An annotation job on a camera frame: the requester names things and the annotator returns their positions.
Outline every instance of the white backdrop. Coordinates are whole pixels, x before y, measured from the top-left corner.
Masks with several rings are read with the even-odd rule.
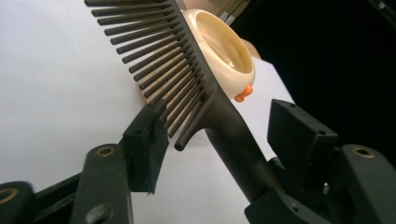
[[[39,191],[81,172],[92,148],[118,143],[144,102],[82,0],[4,1],[0,14],[0,184]],[[275,68],[254,62],[254,92],[234,104],[269,160],[270,101],[292,100]],[[135,223],[248,223],[248,200],[204,132],[183,152],[171,141],[156,194],[132,199]]]

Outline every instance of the black comb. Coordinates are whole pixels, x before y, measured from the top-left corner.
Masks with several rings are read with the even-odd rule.
[[[198,131],[209,140],[253,202],[280,189],[248,126],[216,81],[175,1],[86,0],[106,26],[148,105],[183,150]]]

